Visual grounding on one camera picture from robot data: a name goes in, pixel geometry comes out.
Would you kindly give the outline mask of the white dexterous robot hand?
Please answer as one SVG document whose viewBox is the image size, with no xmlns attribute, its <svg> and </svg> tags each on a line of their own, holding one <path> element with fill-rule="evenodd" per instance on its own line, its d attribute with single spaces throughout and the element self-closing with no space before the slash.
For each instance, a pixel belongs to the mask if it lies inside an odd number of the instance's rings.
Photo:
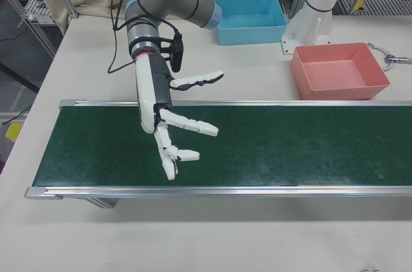
<svg viewBox="0 0 412 272">
<path fill-rule="evenodd" d="M 205 75 L 174 79 L 165 59 L 154 53 L 142 53 L 135 59 L 136 88 L 140 124 L 148 134 L 153 134 L 165 174 L 173 180 L 178 173 L 178 161 L 196 161 L 200 153 L 183 150 L 172 144 L 168 126 L 217 136 L 219 129 L 207 122 L 188 119 L 172 112 L 170 90 L 186 91 L 193 86 L 212 84 L 223 78 L 222 71 Z"/>
</svg>

